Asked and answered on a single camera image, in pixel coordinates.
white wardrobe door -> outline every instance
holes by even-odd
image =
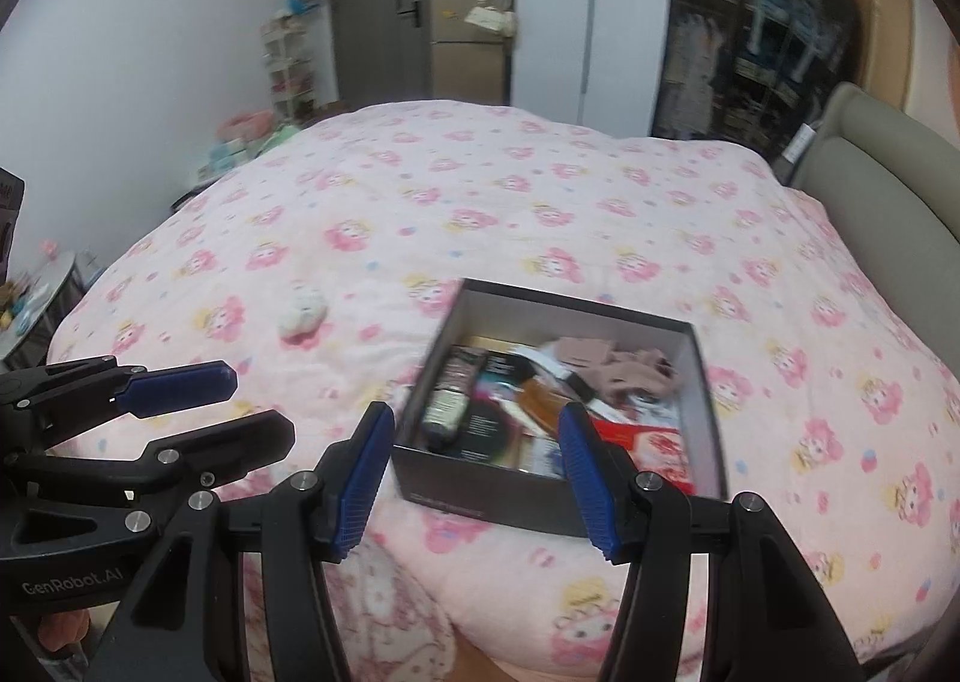
[[[576,124],[589,0],[517,0],[512,104]]]
[[[670,0],[595,0],[583,123],[614,137],[650,134]]]

metal screw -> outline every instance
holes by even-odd
[[[295,490],[312,490],[317,486],[317,474],[313,471],[297,471],[290,477],[290,486]]]
[[[123,520],[123,524],[127,526],[131,533],[142,533],[150,527],[150,515],[145,511],[131,511]]]
[[[757,493],[741,493],[738,500],[747,511],[760,511],[767,505]]]
[[[637,474],[637,487],[647,493],[656,493],[664,485],[664,479],[653,471],[643,471]]]
[[[190,499],[186,501],[186,504],[194,511],[203,511],[210,503],[213,503],[213,493],[208,493],[206,490],[193,493],[193,495],[190,495]]]

pink bedspread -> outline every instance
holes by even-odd
[[[147,440],[254,409],[296,423],[269,484],[313,466],[371,399],[401,402],[463,276],[694,322],[733,493],[774,506],[861,657],[931,621],[958,583],[960,387],[858,271],[823,209],[728,143],[611,140],[511,108],[384,105],[301,132],[138,242],[56,334],[52,358],[226,359],[232,404],[78,442]],[[314,337],[277,320],[328,297]],[[493,658],[595,674],[624,569],[586,541],[406,503],[382,543]],[[694,561],[684,671],[704,637]]]

door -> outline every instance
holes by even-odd
[[[330,0],[340,99],[356,109],[430,95],[428,0]]]

black box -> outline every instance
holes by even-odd
[[[419,421],[446,353],[470,337],[539,346],[563,336],[603,338],[624,351],[659,348],[680,374],[680,432],[697,495],[726,500],[727,479],[709,385],[693,326],[638,311],[466,279],[397,421],[400,493],[440,511],[529,530],[586,536],[565,479],[427,451]]]

